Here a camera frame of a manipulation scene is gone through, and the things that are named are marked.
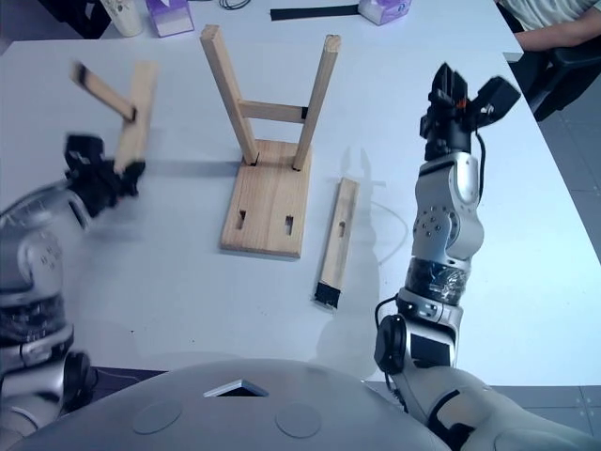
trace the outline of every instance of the black strap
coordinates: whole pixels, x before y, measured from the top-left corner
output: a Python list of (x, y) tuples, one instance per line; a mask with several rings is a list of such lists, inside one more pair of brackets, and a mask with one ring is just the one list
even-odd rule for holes
[(471, 426), (464, 425), (463, 423), (455, 423), (447, 429), (440, 422), (438, 414), (440, 409), (442, 409), (447, 402), (459, 395), (459, 390), (454, 390), (453, 392), (442, 397), (440, 401), (437, 402), (436, 406), (434, 406), (434, 409), (432, 409), (427, 424), (428, 429), (438, 435), (440, 439), (447, 443), (447, 445), (453, 451), (459, 451), (461, 449), (461, 446), (465, 444), (470, 437), (470, 434), (473, 432), (473, 428)]
[(284, 8), (270, 11), (273, 21), (287, 21), (289, 19), (307, 19), (309, 17), (328, 16), (354, 16), (359, 14), (359, 5), (345, 5), (341, 7), (325, 8)]

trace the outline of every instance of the black tape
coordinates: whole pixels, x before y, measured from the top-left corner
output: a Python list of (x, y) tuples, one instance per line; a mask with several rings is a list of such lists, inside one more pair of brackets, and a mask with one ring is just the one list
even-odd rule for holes
[(270, 11), (273, 21), (287, 21), (290, 19), (308, 19), (310, 17), (329, 16), (354, 16), (359, 14), (359, 5), (345, 5), (341, 7), (325, 8), (283, 8)]
[(80, 63), (79, 70), (77, 72), (77, 83), (81, 86), (85, 86), (85, 79), (87, 78), (87, 67)]
[(340, 290), (338, 288), (330, 287), (322, 282), (317, 284), (316, 301), (338, 308), (338, 299), (340, 299)]

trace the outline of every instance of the wooden stick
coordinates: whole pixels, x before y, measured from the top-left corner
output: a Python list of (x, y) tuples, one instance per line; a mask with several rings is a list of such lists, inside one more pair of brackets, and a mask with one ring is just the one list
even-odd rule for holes
[(256, 119), (280, 120), (282, 122), (304, 123), (307, 108), (304, 106), (265, 103), (263, 101), (239, 101), (238, 105), (244, 117)]
[(331, 218), (328, 249), (317, 284), (316, 299), (326, 305), (338, 306), (338, 299), (347, 264), (350, 229), (355, 214), (359, 183), (342, 179), (338, 188), (338, 197), (334, 215)]
[(229, 120), (234, 127), (234, 133), (238, 138), (244, 162), (255, 164), (258, 158), (256, 144), (254, 142), (253, 130), (250, 121), (242, 116), (239, 102), (242, 100), (232, 63), (229, 60), (227, 49), (223, 43), (222, 33), (219, 25), (207, 25), (200, 35), (200, 42), (205, 50), (208, 65), (213, 72), (215, 82), (222, 95), (223, 104)]
[(319, 60), (316, 81), (313, 84), (313, 92), (311, 93), (311, 99), (309, 100), (309, 111), (307, 112), (307, 118), (304, 120), (302, 132), (300, 132), (297, 156), (292, 164), (292, 167), (297, 171), (301, 171), (304, 167), (304, 162), (307, 158), (307, 152), (309, 151), (309, 146), (311, 146), (311, 140), (313, 139), (313, 133), (316, 130), (316, 124), (317, 119), (319, 118), (319, 112), (321, 111), (321, 105), (326, 97), (326, 90), (328, 89), (331, 73), (334, 69), (334, 64), (336, 62), (336, 57), (338, 56), (339, 50), (340, 36), (328, 35), (323, 46), (321, 59)]
[(119, 147), (115, 155), (115, 172), (122, 173), (132, 162), (142, 161), (150, 127), (154, 91), (159, 65), (155, 61), (138, 61), (131, 77), (131, 102), (137, 113), (133, 122), (123, 121)]
[(130, 101), (121, 97), (114, 89), (104, 83), (94, 72), (80, 62), (73, 63), (71, 80), (96, 99), (117, 111), (124, 119), (134, 121), (136, 108)]

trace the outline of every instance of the purple box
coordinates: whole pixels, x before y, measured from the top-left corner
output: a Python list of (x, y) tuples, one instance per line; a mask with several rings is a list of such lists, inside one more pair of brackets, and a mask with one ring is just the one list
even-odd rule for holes
[(165, 3), (169, 6), (161, 0), (146, 0), (148, 12), (161, 38), (194, 30), (188, 0), (165, 0)]

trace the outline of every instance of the rectangular slot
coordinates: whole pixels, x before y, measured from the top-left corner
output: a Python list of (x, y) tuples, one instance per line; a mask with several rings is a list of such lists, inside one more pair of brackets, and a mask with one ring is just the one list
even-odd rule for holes
[(285, 217), (285, 234), (290, 237), (292, 235), (292, 223), (294, 223), (294, 218), (292, 216)]
[(236, 223), (236, 230), (242, 230), (245, 219), (246, 219), (246, 211), (240, 210), (239, 214), (238, 214), (238, 222)]

